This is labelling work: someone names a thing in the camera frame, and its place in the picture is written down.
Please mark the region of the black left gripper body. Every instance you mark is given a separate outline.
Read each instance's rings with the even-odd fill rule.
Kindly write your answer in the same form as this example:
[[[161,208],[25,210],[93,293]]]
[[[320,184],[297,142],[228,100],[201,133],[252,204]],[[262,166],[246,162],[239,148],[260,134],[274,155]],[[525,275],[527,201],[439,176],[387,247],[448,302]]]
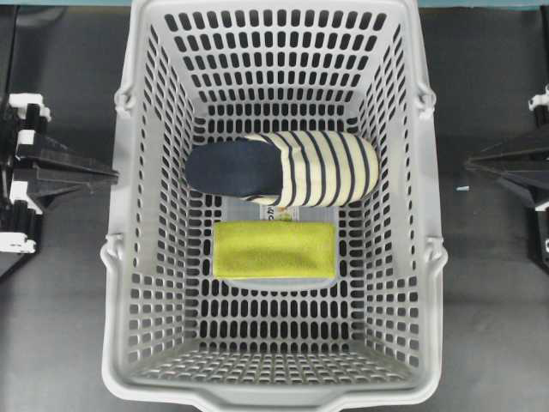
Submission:
[[[29,193],[37,178],[18,154],[47,130],[51,111],[41,94],[10,94],[1,111],[1,251],[36,252],[45,211]]]

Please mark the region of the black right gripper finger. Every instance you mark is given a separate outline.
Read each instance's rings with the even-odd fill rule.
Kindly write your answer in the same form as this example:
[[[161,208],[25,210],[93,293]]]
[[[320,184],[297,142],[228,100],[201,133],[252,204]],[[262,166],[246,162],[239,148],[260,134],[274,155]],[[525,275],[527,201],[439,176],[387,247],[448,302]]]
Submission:
[[[548,136],[519,136],[484,148],[466,160],[482,172],[540,172],[548,169]]]
[[[494,179],[528,208],[548,210],[547,162],[472,162],[471,170]]]

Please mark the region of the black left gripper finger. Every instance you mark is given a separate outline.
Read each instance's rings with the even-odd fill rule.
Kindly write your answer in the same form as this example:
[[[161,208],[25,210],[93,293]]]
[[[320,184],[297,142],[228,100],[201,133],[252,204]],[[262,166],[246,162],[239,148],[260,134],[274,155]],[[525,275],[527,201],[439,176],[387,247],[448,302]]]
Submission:
[[[27,197],[39,206],[52,206],[62,199],[93,195],[117,183],[116,171],[62,170],[34,167],[27,178]]]
[[[26,131],[26,164],[41,172],[65,177],[118,178],[118,172],[109,165],[78,154],[56,139],[35,130]]]

